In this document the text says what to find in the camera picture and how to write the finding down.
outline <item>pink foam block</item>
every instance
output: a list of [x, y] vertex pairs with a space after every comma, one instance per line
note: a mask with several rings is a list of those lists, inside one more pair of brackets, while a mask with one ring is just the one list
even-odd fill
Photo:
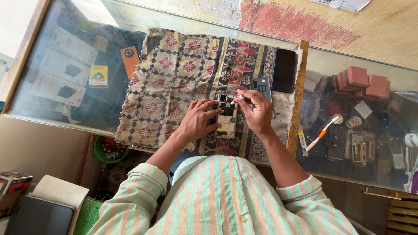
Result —
[[345, 92], [340, 90], [339, 85], [338, 85], [338, 81], [337, 81], [337, 76], [332, 75], [332, 86], [334, 87], [334, 92], [337, 94], [349, 94], [349, 92]]
[[390, 81], [386, 80], [386, 89], [385, 89], [385, 96], [379, 96], [381, 99], [389, 99], [390, 94]]
[[366, 95], [385, 97], [387, 77], [369, 75], [369, 86], [366, 87]]
[[337, 82], [338, 82], [338, 86], [340, 90], [342, 91], [353, 92], [353, 91], [358, 90], [353, 87], [347, 86], [347, 82], [345, 80], [345, 71], [337, 74]]
[[368, 87], [367, 69], [350, 66], [347, 68], [348, 81], [351, 85]]

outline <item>red paint stain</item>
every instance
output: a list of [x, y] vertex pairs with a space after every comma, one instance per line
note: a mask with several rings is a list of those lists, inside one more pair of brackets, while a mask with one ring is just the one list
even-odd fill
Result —
[[290, 41], [306, 40], [312, 46], [338, 49], [361, 36], [328, 23], [316, 13], [291, 6], [281, 7], [270, 3], [259, 5], [253, 0], [241, 4], [240, 28]]

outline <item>phone display part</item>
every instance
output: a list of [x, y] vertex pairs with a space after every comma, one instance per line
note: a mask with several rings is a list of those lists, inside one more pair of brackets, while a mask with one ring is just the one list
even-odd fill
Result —
[[277, 49], [274, 58], [271, 89], [290, 93], [293, 91], [296, 70], [296, 52]]

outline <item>camera lens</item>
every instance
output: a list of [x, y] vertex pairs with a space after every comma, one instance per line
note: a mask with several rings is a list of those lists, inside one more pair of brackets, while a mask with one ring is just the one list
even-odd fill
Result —
[[220, 95], [219, 96], [219, 101], [220, 102], [226, 102], [227, 101], [227, 95]]

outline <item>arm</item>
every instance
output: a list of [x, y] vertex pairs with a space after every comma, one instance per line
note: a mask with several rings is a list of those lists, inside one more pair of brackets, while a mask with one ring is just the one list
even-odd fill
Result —
[[146, 163], [128, 173], [115, 196], [103, 203], [99, 220], [91, 234], [145, 234], [157, 207], [157, 199], [166, 194], [167, 174], [187, 143], [215, 131], [220, 124], [206, 126], [207, 120], [223, 110], [210, 110], [217, 101], [195, 100], [189, 105], [180, 127]]
[[320, 234], [356, 234], [347, 218], [322, 192], [321, 182], [303, 170], [271, 128], [273, 105], [258, 91], [238, 90], [250, 100], [237, 99], [248, 127], [263, 142], [285, 208], [305, 220]]
[[287, 151], [271, 127], [273, 104], [259, 91], [238, 90], [238, 93], [250, 99], [237, 101], [245, 114], [248, 127], [258, 135], [267, 151], [277, 186], [285, 188], [307, 179], [308, 174]]

